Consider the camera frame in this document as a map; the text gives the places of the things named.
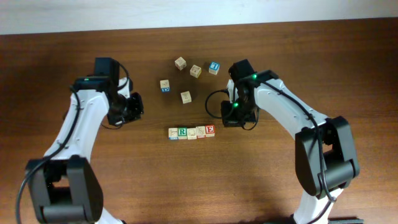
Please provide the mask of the red letter E block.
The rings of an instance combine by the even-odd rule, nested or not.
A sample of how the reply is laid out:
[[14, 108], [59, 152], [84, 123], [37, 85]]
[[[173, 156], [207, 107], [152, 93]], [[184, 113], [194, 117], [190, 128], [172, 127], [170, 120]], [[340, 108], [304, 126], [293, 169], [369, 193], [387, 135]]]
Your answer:
[[207, 138], [215, 136], [215, 125], [214, 124], [209, 124], [209, 125], [205, 126], [205, 136]]

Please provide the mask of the red edged wooden block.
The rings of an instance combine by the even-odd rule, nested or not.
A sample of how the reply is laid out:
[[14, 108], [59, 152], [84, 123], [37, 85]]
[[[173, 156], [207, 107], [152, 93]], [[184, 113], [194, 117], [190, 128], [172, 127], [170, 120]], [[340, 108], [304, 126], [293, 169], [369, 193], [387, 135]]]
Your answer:
[[205, 126], [197, 126], [196, 134], [197, 134], [197, 138], [205, 138], [206, 137]]

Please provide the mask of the green letter R block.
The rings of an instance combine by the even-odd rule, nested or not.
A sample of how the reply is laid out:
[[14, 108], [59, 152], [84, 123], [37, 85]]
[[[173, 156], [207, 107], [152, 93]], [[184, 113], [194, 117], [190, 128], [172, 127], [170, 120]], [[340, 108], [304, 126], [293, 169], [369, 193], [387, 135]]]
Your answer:
[[178, 128], [178, 139], [187, 139], [187, 128]]

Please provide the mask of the blue edged wooden block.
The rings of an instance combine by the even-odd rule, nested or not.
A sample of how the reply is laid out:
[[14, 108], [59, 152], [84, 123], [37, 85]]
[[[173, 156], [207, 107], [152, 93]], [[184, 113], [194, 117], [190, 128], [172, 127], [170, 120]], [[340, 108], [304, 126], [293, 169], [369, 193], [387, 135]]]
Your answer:
[[178, 128], [169, 128], [168, 133], [170, 140], [178, 140]]

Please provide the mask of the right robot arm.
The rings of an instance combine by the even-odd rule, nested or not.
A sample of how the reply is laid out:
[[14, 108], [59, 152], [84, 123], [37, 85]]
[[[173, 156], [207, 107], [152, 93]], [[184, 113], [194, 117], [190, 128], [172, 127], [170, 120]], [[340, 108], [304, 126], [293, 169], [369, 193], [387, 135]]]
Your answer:
[[264, 110], [295, 141], [295, 173], [303, 194], [292, 223], [330, 223], [337, 197], [359, 175], [351, 127], [342, 116], [329, 118], [295, 96], [271, 70], [229, 71], [225, 126], [257, 123]]

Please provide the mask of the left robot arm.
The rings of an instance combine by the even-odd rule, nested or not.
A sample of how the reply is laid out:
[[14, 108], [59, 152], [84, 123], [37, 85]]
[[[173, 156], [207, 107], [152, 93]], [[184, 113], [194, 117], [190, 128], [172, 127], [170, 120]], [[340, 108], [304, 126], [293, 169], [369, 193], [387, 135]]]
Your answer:
[[140, 119], [142, 98], [130, 78], [114, 75], [83, 77], [70, 88], [70, 107], [60, 132], [43, 158], [25, 167], [40, 223], [121, 223], [104, 207], [101, 186], [90, 165], [98, 130], [104, 119], [120, 128]]

